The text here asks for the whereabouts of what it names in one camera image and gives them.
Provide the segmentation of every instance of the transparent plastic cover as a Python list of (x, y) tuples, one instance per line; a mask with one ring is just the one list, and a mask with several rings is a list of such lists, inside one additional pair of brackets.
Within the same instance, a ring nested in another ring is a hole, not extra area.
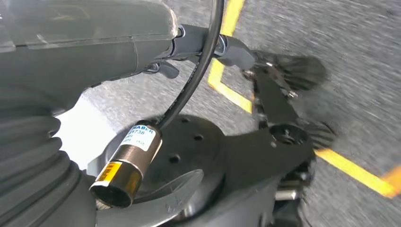
[(171, 40), (174, 12), (160, 0), (0, 0), (0, 52)]

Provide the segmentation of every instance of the cylindrical sensor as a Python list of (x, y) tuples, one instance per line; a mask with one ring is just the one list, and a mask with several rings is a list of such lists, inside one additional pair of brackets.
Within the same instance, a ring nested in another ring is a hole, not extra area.
[(150, 122), (138, 122), (127, 133), (89, 190), (108, 206), (130, 206), (161, 144), (160, 130)]

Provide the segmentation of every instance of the white label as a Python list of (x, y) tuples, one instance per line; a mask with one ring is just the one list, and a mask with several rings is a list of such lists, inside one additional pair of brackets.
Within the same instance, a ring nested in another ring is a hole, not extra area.
[(145, 125), (135, 125), (127, 133), (120, 146), (134, 145), (144, 151), (148, 151), (155, 136), (156, 132)]

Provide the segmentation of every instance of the label sticker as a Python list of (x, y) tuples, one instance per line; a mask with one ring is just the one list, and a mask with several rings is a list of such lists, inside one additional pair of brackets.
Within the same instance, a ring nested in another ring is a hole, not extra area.
[(111, 162), (107, 164), (103, 168), (102, 174), (99, 175), (99, 177), (96, 179), (93, 185), (101, 185), (107, 187), (114, 178), (121, 164), (122, 164), (121, 162)]
[(156, 136), (156, 132), (146, 125), (135, 125), (130, 129), (121, 145), (134, 145), (144, 151), (148, 151), (150, 144)]

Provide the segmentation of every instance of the black cable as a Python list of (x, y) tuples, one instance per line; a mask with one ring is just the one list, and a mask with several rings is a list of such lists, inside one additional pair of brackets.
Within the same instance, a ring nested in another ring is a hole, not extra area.
[(199, 62), (196, 64), (180, 94), (157, 122), (157, 125), (160, 127), (160, 129), (164, 129), (179, 114), (179, 112), (184, 108), (188, 100), (191, 98), (196, 87), (201, 82), (203, 75), (208, 69), (217, 45), (221, 24), (223, 21), (223, 14), (224, 0), (213, 0), (209, 32), (203, 46), (202, 54), (200, 54)]

